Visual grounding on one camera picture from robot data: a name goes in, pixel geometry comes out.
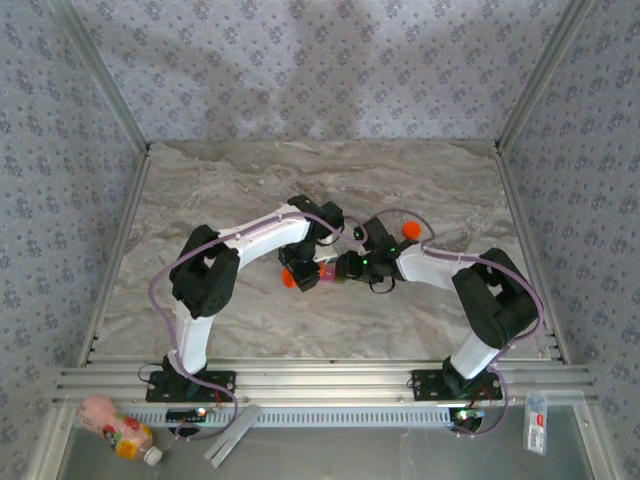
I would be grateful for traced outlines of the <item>small circuit board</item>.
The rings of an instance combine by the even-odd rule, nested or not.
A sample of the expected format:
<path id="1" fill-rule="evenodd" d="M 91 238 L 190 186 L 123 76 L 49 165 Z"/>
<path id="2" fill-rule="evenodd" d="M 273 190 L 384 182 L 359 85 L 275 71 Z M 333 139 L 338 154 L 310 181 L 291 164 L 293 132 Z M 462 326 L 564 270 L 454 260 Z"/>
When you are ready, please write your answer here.
<path id="1" fill-rule="evenodd" d="M 462 435 L 475 435 L 480 429 L 485 411 L 477 408 L 450 408 L 450 429 Z"/>
<path id="2" fill-rule="evenodd" d="M 172 408 L 165 414 L 167 423 L 202 423 L 206 420 L 208 411 L 204 407 L 194 409 Z"/>

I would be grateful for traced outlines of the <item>right aluminium corner post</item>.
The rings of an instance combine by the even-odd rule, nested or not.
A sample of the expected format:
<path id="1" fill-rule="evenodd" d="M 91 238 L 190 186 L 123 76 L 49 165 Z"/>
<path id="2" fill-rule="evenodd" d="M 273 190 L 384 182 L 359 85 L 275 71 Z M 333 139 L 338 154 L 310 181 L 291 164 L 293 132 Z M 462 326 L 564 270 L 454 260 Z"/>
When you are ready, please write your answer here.
<path id="1" fill-rule="evenodd" d="M 512 148 L 595 3 L 596 0 L 567 0 L 500 135 L 495 140 L 499 155 L 505 156 Z"/>

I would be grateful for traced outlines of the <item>left small circuit board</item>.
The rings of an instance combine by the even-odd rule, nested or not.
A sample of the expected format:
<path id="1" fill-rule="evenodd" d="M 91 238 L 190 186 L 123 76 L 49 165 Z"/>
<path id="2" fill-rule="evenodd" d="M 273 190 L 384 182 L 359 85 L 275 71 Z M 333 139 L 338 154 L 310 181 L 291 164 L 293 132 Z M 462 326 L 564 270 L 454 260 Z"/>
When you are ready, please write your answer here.
<path id="1" fill-rule="evenodd" d="M 172 408 L 165 414 L 167 423 L 202 423 L 206 420 L 208 411 L 204 407 L 194 409 Z"/>

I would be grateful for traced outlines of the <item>clear plastic package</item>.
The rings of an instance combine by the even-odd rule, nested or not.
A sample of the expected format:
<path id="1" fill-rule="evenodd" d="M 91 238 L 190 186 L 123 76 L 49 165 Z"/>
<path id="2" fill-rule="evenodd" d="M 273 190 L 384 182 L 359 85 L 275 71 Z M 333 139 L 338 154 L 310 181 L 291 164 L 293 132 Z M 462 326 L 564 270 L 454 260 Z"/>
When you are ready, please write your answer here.
<path id="1" fill-rule="evenodd" d="M 523 449 L 544 456 L 547 446 L 548 398 L 539 392 L 525 397 Z"/>

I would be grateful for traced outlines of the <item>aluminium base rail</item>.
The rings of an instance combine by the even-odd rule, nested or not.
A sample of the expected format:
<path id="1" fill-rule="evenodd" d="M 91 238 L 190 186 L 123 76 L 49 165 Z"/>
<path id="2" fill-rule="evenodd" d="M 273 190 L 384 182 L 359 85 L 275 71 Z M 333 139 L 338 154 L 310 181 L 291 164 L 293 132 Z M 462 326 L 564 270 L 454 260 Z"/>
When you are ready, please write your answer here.
<path id="1" fill-rule="evenodd" d="M 52 397 L 74 404 L 91 394 L 103 394 L 124 404 L 144 402 L 140 380 L 144 357 L 96 356 L 84 367 L 61 371 Z M 281 406 L 395 406 L 413 403 L 409 388 L 414 370 L 438 368 L 438 363 L 401 359 L 212 359 L 212 369 L 236 374 L 240 404 Z M 560 361 L 506 360 L 497 365 L 507 384 L 510 403 L 523 402 L 539 391 L 556 405 L 594 403 L 598 397 L 589 369 Z"/>

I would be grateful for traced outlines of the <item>grey metal bracket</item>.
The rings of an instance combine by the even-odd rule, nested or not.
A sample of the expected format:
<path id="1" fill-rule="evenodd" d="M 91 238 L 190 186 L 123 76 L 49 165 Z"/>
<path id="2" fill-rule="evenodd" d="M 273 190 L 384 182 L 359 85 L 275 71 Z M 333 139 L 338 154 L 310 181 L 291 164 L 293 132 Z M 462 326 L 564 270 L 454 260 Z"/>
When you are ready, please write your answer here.
<path id="1" fill-rule="evenodd" d="M 214 468 L 219 468 L 246 433 L 254 426 L 260 414 L 261 409 L 257 405 L 247 406 L 205 452 L 204 458 Z"/>

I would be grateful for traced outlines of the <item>left aluminium side rail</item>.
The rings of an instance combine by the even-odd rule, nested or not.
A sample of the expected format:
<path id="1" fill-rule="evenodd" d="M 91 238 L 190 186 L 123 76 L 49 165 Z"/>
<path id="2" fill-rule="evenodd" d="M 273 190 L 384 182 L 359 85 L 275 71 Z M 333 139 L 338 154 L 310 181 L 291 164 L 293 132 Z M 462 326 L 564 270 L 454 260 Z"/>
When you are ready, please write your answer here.
<path id="1" fill-rule="evenodd" d="M 85 367 L 87 365 L 93 352 L 94 342 L 99 338 L 101 325 L 104 321 L 104 316 L 109 305 L 124 255 L 125 244 L 129 237 L 137 206 L 150 168 L 149 152 L 151 150 L 151 146 L 151 143 L 146 144 L 145 149 L 141 153 L 140 163 L 136 169 L 133 184 L 126 201 L 123 215 L 106 265 L 106 273 L 98 290 L 96 303 L 89 317 L 87 331 L 84 335 L 78 359 L 76 361 L 77 367 Z"/>

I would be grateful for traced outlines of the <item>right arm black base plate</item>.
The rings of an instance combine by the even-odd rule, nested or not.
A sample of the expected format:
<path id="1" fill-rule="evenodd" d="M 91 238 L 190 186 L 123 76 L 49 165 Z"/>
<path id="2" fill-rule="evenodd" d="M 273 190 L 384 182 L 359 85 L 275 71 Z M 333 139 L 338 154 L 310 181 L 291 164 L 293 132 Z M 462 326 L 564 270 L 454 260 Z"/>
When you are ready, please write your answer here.
<path id="1" fill-rule="evenodd" d="M 498 375 L 486 370 L 473 379 L 464 379 L 454 371 L 413 370 L 407 385 L 416 401 L 470 402 L 474 399 L 502 400 L 504 397 Z"/>

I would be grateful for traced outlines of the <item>pink drink bottle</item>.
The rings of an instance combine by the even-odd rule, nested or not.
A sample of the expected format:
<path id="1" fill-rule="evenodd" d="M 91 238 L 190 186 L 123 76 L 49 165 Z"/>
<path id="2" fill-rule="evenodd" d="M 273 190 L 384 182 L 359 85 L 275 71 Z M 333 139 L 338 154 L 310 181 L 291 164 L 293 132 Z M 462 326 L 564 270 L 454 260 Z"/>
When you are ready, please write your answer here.
<path id="1" fill-rule="evenodd" d="M 86 430 L 105 440 L 121 459 L 156 466 L 163 458 L 151 429 L 121 412 L 106 396 L 93 395 L 83 400 L 76 410 L 76 419 Z"/>

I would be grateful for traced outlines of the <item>aluminium corner post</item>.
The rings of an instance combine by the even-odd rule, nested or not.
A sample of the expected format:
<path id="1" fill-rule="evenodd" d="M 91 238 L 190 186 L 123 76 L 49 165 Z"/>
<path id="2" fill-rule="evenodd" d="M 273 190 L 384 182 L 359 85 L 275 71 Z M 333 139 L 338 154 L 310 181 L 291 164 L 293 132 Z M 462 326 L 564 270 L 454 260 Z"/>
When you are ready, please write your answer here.
<path id="1" fill-rule="evenodd" d="M 499 155 L 505 156 L 512 148 L 595 3 L 596 0 L 567 0 L 500 135 L 495 140 Z"/>
<path id="2" fill-rule="evenodd" d="M 47 2 L 104 96 L 124 134 L 136 150 L 147 152 L 149 142 L 138 126 L 114 76 L 100 55 L 89 29 L 72 0 L 47 0 Z"/>

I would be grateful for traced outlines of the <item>right small circuit board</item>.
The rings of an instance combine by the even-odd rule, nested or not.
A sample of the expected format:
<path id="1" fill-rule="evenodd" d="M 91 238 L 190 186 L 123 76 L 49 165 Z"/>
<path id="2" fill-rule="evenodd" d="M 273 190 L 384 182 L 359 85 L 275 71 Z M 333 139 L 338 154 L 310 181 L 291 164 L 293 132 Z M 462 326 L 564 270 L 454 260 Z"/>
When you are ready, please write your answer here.
<path id="1" fill-rule="evenodd" d="M 480 429 L 485 411 L 477 408 L 450 408 L 450 429 L 462 435 L 475 435 Z"/>

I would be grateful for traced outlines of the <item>left aluminium corner post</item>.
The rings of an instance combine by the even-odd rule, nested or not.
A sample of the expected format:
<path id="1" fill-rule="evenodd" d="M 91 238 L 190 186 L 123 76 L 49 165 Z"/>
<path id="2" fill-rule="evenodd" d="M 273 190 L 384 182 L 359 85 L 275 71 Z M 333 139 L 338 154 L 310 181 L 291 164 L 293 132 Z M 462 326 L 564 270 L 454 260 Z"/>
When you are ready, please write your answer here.
<path id="1" fill-rule="evenodd" d="M 100 55 L 89 29 L 72 0 L 47 0 L 47 2 L 104 96 L 124 134 L 136 150 L 147 152 L 149 142 L 138 126 L 114 76 Z"/>

